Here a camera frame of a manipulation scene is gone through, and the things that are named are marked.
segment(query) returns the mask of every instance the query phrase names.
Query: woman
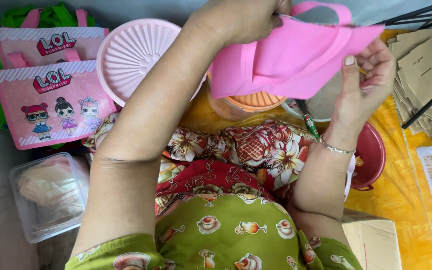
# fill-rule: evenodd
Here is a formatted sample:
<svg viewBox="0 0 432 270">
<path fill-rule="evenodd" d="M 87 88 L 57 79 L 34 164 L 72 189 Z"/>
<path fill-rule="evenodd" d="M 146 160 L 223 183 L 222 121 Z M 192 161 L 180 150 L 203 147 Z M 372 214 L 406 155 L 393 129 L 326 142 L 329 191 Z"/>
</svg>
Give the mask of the woman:
<svg viewBox="0 0 432 270">
<path fill-rule="evenodd" d="M 286 189 L 284 208 L 275 201 L 274 183 L 268 190 L 258 171 L 247 173 L 244 151 L 250 149 L 234 145 L 235 132 L 216 138 L 174 132 L 214 56 L 231 43 L 265 38 L 281 26 L 274 12 L 289 14 L 290 8 L 289 0 L 210 0 L 191 15 L 97 150 L 66 269 L 362 269 L 340 220 L 350 153 L 364 123 L 392 90 L 395 61 L 384 43 L 375 40 L 343 61 L 343 89 L 323 136 L 326 144 L 312 144 L 302 170 L 296 146 L 282 145 L 280 135 L 273 140 L 272 158 L 284 155 L 280 160 L 294 164 L 281 168 L 299 174 L 297 181 L 281 182 L 293 187 Z M 154 100 L 161 102 L 157 108 Z M 283 130 L 284 138 L 298 134 L 290 124 L 265 125 Z M 217 155 L 226 147 L 227 164 Z M 174 168 L 184 170 L 157 186 L 165 149 L 177 160 Z M 267 170 L 276 166 L 271 158 L 267 162 Z"/>
</svg>

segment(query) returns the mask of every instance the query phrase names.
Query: gray floor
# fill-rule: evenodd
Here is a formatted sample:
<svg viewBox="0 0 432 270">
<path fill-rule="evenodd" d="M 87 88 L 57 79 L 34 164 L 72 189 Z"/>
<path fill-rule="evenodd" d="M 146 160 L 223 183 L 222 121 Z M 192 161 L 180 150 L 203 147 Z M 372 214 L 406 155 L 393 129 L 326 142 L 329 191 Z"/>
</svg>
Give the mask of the gray floor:
<svg viewBox="0 0 432 270">
<path fill-rule="evenodd" d="M 58 0 L 0 0 L 0 17 L 9 8 L 33 3 L 44 7 Z M 139 18 L 163 18 L 182 25 L 204 0 L 67 0 L 70 8 L 84 8 L 101 26 L 114 28 Z M 432 0 L 335 0 L 353 13 L 353 23 L 370 25 L 424 6 Z M 336 15 L 328 9 L 315 9 L 299 16 L 307 22 L 334 23 Z M 28 244 L 23 237 L 15 201 L 11 194 L 8 172 L 25 163 L 28 155 L 16 150 L 9 132 L 0 130 L 0 270 L 62 270 L 68 260 L 77 230 L 41 242 Z"/>
</svg>

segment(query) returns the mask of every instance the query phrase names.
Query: pink tote bag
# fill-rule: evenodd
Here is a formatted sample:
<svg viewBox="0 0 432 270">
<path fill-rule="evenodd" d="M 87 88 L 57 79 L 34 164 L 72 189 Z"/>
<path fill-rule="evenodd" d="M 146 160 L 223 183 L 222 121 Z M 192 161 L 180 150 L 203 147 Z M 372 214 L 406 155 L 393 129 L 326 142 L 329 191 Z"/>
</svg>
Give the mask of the pink tote bag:
<svg viewBox="0 0 432 270">
<path fill-rule="evenodd" d="M 384 30 L 382 25 L 347 27 L 351 12 L 339 4 L 306 1 L 294 5 L 291 15 L 319 6 L 333 9 L 339 17 L 338 25 L 305 23 L 282 16 L 284 25 L 267 38 L 221 50 L 210 67 L 213 98 L 265 91 L 309 99 L 341 69 L 345 56 L 359 54 Z"/>
<path fill-rule="evenodd" d="M 76 10 L 79 27 L 36 28 L 41 9 L 33 9 L 21 28 L 0 28 L 0 56 L 4 69 L 12 69 L 11 54 L 21 53 L 31 66 L 62 62 L 64 49 L 74 48 L 84 60 L 96 60 L 109 29 L 87 27 L 87 13 Z"/>
<path fill-rule="evenodd" d="M 79 61 L 65 50 L 67 62 L 0 70 L 0 101 L 19 150 L 66 143 L 92 135 L 116 112 L 96 73 L 96 60 Z"/>
</svg>

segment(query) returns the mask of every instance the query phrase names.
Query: cardboard box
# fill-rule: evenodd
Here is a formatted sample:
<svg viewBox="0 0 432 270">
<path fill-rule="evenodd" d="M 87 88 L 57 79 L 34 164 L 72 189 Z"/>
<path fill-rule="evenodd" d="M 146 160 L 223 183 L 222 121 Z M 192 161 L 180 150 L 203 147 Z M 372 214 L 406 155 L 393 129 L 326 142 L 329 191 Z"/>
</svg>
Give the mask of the cardboard box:
<svg viewBox="0 0 432 270">
<path fill-rule="evenodd" d="M 343 230 L 364 270 L 400 270 L 398 235 L 394 221 L 344 209 Z"/>
</svg>

